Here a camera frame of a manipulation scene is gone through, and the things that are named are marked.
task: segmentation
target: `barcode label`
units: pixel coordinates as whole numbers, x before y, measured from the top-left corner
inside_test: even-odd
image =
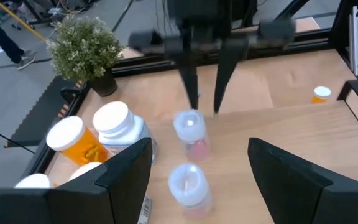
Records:
[[[138,224],[148,224],[150,219],[150,211],[152,208],[152,199],[145,195],[142,205],[142,210],[140,211]]]

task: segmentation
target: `black panel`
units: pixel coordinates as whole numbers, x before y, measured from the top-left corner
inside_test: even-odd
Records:
[[[249,139],[248,157],[274,223],[311,223],[322,189],[332,182],[311,172],[311,162],[257,138]]]
[[[358,182],[317,165],[314,171],[333,184],[323,190],[313,224],[358,223]]]
[[[108,171],[96,182],[109,190],[116,223],[137,223],[152,162],[152,141],[143,138],[104,165]]]
[[[53,224],[47,194],[48,189],[0,189],[0,224]]]
[[[100,165],[52,190],[48,194],[48,204],[53,224],[115,224],[109,192],[95,184],[106,172],[107,167]]]

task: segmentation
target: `wooden table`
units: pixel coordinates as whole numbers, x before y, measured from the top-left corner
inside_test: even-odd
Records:
[[[308,29],[318,29],[313,19],[298,21],[298,30]],[[130,50],[124,55],[138,56]],[[198,165],[214,197],[213,213],[200,223],[272,223],[247,158],[250,137],[358,180],[358,121],[345,102],[336,101],[344,82],[354,76],[336,51],[239,63],[215,117],[211,115],[216,65],[200,67],[198,75],[200,111],[207,117],[213,147],[211,156]],[[94,112],[105,103],[121,100],[144,117],[160,146],[147,191],[154,202],[151,223],[192,223],[183,218],[167,185],[169,173],[188,162],[172,126],[173,115],[189,107],[178,72],[119,78],[117,82],[118,91],[105,98],[90,90],[77,115],[93,130]],[[328,86],[333,95],[329,103],[311,105],[318,85]],[[46,173],[60,185],[77,168],[57,154]]]

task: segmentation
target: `white bottle cap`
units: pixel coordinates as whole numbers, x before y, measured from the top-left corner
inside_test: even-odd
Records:
[[[206,134],[204,117],[196,110],[185,110],[177,114],[173,127],[183,141],[198,141]]]
[[[174,198],[184,206],[199,204],[209,192],[203,171],[194,164],[183,164],[177,167],[170,174],[168,185]]]
[[[101,162],[90,162],[88,164],[85,164],[83,166],[81,166],[78,170],[76,170],[70,177],[69,180],[73,180],[81,175],[83,175],[84,173],[88,172],[89,170],[99,166],[101,164]]]
[[[48,176],[45,174],[32,174],[24,179],[22,179],[14,188],[23,189],[23,188],[41,188],[49,189],[53,188],[53,184],[49,181]]]
[[[47,145],[55,151],[64,151],[82,138],[85,124],[80,117],[69,116],[55,124],[47,134]]]
[[[325,86],[317,86],[314,93],[319,98],[328,98],[331,95],[331,90]]]
[[[115,101],[102,106],[93,116],[93,126],[100,133],[120,134],[134,119],[128,106]]]

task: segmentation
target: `leg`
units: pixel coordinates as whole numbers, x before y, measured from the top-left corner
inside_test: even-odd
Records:
[[[0,46],[13,63],[19,63],[21,61],[24,51],[7,36],[2,28],[0,28]]]

